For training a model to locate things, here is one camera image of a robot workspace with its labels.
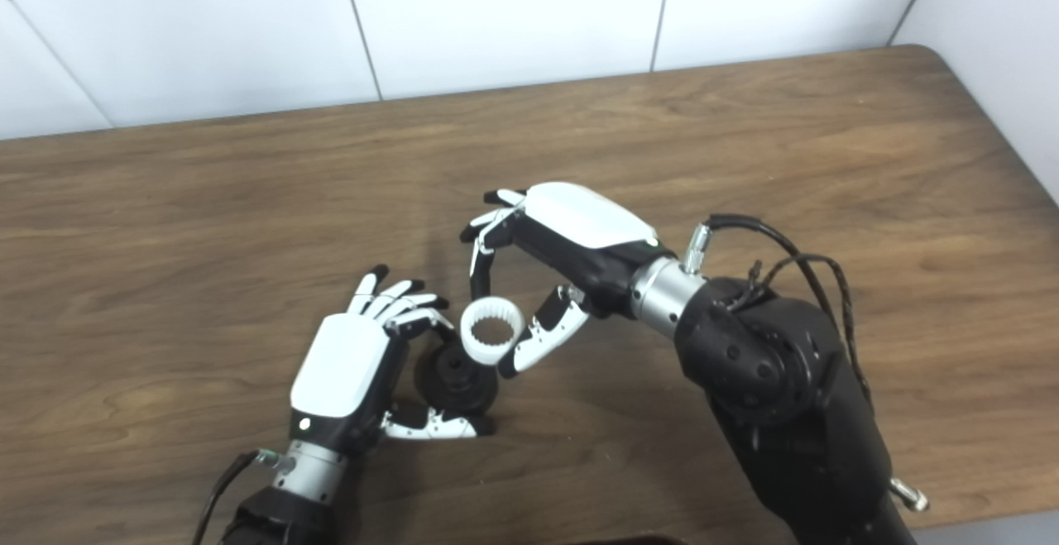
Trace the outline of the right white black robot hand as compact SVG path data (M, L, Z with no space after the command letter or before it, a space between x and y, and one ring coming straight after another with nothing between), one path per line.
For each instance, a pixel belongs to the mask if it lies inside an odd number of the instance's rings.
M635 319L635 279L671 256L654 228L595 190L567 182L530 189L486 192L493 210L473 218L460 241L472 246L472 299L491 296L496 252L515 246L556 271L563 281L530 316L515 345L496 361L504 379L544 359L574 337L589 317Z

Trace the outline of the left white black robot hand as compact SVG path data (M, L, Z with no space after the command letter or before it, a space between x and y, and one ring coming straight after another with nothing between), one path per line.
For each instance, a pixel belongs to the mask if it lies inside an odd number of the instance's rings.
M401 406L393 394L410 342L427 331L455 338L442 311L448 301L424 291L421 279L382 288L387 265L375 265L349 305L323 317L289 394L289 439L340 456L367 453L383 438L408 441L492 436L498 424L479 414L432 405Z

